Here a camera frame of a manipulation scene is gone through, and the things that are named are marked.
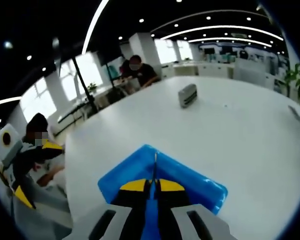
small white device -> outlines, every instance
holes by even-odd
[[[178,92],[179,103],[182,108],[189,107],[195,100],[197,100],[197,86],[189,84]]]

yellow robot part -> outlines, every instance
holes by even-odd
[[[160,187],[162,192],[184,191],[185,188],[180,184],[165,179],[160,179]]]
[[[146,181],[147,180],[145,178],[136,181],[130,181],[127,184],[123,185],[120,190],[143,192],[145,189]]]

man in black shirt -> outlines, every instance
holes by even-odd
[[[141,89],[159,81],[159,77],[153,67],[149,64],[143,63],[140,56],[133,55],[130,58],[129,65],[133,70],[133,76],[138,78]]]

dark hair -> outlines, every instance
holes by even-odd
[[[130,61],[133,59],[138,60],[140,63],[142,62],[141,57],[139,55],[133,55],[132,57],[130,57]]]
[[[47,132],[48,121],[41,113],[37,113],[26,125],[26,132]]]

white pillar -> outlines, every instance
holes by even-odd
[[[93,61],[96,65],[96,67],[98,68],[98,71],[100,73],[100,77],[102,79],[102,82],[104,85],[111,85],[111,81],[110,81],[110,78],[109,78],[109,75],[106,73],[106,68],[105,67],[102,67],[101,64],[100,64],[100,60],[99,60],[99,57],[97,55],[96,52],[93,52],[91,53],[92,54],[92,57],[93,57]]]
[[[55,71],[46,76],[45,82],[55,108],[61,113],[64,112],[69,107],[69,101],[57,72]]]
[[[286,49],[287,49],[288,55],[289,55],[290,69],[294,70],[295,65],[300,63],[300,60],[299,60],[299,57],[298,57],[297,53],[295,52],[293,46],[291,45],[291,43],[287,39],[286,34],[284,32],[282,32],[282,33],[283,33],[283,37],[284,37],[284,40],[285,40]]]
[[[178,46],[177,41],[172,41],[172,44],[173,44],[173,49],[174,49],[174,51],[175,51],[176,59],[177,59],[179,62],[181,62],[181,61],[182,61],[182,58],[181,58],[180,49],[179,49],[179,46]]]
[[[139,55],[142,61],[151,65],[155,72],[161,75],[161,63],[157,48],[151,34],[148,32],[135,33],[129,38],[134,55]]]
[[[129,42],[121,44],[120,49],[125,59],[130,59],[134,54]]]
[[[192,57],[194,61],[202,61],[203,58],[201,57],[200,51],[199,51],[199,45],[194,43],[189,43]]]

